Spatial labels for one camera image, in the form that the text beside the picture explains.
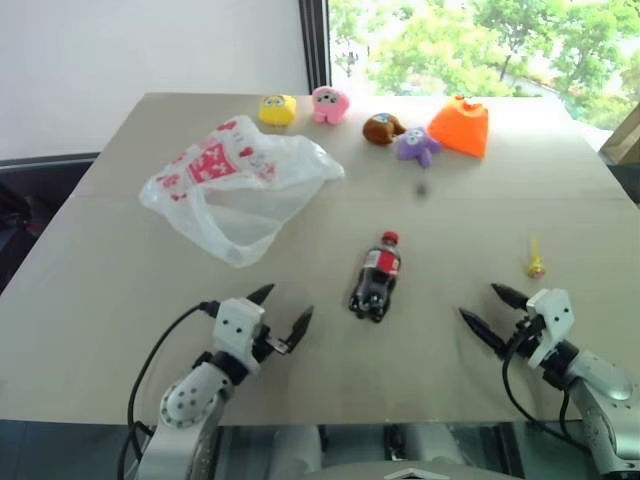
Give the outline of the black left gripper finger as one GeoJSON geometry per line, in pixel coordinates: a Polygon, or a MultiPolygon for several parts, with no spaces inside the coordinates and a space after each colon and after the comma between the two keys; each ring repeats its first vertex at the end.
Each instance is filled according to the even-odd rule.
{"type": "Polygon", "coordinates": [[[306,335],[313,313],[314,307],[309,306],[301,313],[301,315],[293,324],[290,335],[286,339],[286,346],[289,351],[294,351],[297,345],[306,335]]]}
{"type": "Polygon", "coordinates": [[[266,284],[250,293],[246,299],[255,305],[262,305],[274,287],[275,285],[273,283],[266,284]]]}

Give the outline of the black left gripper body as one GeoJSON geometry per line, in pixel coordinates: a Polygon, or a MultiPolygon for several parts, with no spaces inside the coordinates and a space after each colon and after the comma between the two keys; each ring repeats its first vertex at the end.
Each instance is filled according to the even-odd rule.
{"type": "Polygon", "coordinates": [[[257,362],[264,362],[272,353],[286,355],[289,346],[284,340],[271,335],[271,328],[260,325],[257,335],[253,338],[252,356],[257,362]]]}

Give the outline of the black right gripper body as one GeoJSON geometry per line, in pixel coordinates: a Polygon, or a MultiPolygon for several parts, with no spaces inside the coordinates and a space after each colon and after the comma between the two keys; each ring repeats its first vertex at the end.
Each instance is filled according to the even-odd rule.
{"type": "Polygon", "coordinates": [[[531,356],[540,344],[541,332],[546,328],[544,317],[526,315],[516,323],[516,331],[508,340],[505,352],[512,351],[520,356],[531,356]]]}

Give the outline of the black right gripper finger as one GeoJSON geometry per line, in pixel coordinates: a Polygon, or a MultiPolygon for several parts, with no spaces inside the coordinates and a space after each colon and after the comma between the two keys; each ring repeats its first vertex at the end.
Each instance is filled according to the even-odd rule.
{"type": "Polygon", "coordinates": [[[499,299],[509,307],[517,310],[526,310],[528,296],[524,293],[502,283],[492,283],[491,288],[499,299]]]}
{"type": "Polygon", "coordinates": [[[506,342],[480,316],[465,308],[459,308],[458,311],[472,332],[496,355],[506,353],[506,342]]]}

